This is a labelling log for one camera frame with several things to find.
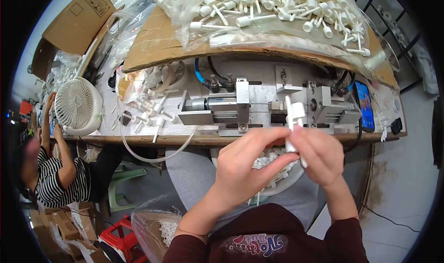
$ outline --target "plastic stool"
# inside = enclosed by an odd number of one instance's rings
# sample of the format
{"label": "plastic stool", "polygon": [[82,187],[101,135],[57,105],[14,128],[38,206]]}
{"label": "plastic stool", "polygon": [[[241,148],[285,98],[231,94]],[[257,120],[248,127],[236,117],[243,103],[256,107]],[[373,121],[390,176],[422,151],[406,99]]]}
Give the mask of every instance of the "plastic stool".
{"label": "plastic stool", "polygon": [[119,172],[115,172],[113,174],[113,176],[111,178],[110,185],[108,186],[108,200],[110,203],[110,212],[131,209],[131,208],[134,208],[137,206],[135,203],[130,204],[130,205],[122,205],[122,206],[118,205],[116,201],[119,199],[124,199],[125,195],[120,194],[120,193],[116,193],[115,187],[117,186],[117,184],[119,184],[122,181],[131,179],[134,177],[141,177],[146,174],[147,174],[147,171],[143,168],[137,169],[134,171],[119,171]]}
{"label": "plastic stool", "polygon": [[[131,230],[131,233],[125,235],[123,227]],[[119,236],[113,234],[113,231],[117,230]],[[113,258],[113,262],[127,262],[127,263],[142,263],[147,260],[147,256],[143,251],[136,248],[137,241],[136,235],[131,227],[131,220],[129,215],[123,216],[123,219],[114,223],[114,226],[105,229],[99,237],[100,246],[105,251],[109,259]]]}

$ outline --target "smartphone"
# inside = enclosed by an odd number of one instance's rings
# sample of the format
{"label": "smartphone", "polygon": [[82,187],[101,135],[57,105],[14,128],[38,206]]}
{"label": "smartphone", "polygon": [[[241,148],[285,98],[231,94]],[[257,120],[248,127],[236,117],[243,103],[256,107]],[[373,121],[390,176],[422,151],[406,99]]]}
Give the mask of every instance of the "smartphone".
{"label": "smartphone", "polygon": [[362,111],[362,130],[365,132],[374,132],[375,121],[373,119],[369,89],[366,84],[355,81],[355,91],[358,94],[358,103]]}

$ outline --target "gray pants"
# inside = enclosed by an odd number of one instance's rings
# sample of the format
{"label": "gray pants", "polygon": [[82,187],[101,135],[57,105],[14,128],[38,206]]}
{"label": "gray pants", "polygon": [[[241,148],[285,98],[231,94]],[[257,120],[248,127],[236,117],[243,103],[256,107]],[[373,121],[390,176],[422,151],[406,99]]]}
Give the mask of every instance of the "gray pants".
{"label": "gray pants", "polygon": [[[215,166],[200,149],[185,149],[168,159],[166,168],[186,210],[190,210],[203,198],[216,178]],[[290,188],[280,194],[270,196],[265,203],[281,205],[295,215],[307,231],[318,207],[318,188],[319,185],[312,182],[304,173]],[[237,206],[218,219],[211,233],[255,207],[256,205],[247,205],[247,203]]]}

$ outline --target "phone screen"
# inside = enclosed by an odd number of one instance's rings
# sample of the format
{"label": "phone screen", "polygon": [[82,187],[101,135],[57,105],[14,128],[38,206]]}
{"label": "phone screen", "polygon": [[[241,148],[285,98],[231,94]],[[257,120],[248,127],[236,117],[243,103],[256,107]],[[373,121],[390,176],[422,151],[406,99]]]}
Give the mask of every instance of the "phone screen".
{"label": "phone screen", "polygon": [[370,103],[369,89],[365,84],[358,81],[355,82],[356,89],[358,91],[359,106],[362,111],[362,126],[375,130],[375,123],[373,120],[372,105]]}

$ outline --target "maroon shirt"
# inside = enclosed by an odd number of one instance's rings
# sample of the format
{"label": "maroon shirt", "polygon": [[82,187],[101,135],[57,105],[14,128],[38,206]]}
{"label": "maroon shirt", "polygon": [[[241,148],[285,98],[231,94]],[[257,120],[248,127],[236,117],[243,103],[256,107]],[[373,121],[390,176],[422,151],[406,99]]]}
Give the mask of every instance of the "maroon shirt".
{"label": "maroon shirt", "polygon": [[302,223],[277,204],[261,205],[220,228],[205,245],[191,235],[171,242],[172,262],[368,262],[356,218],[336,221],[324,240],[308,236]]}

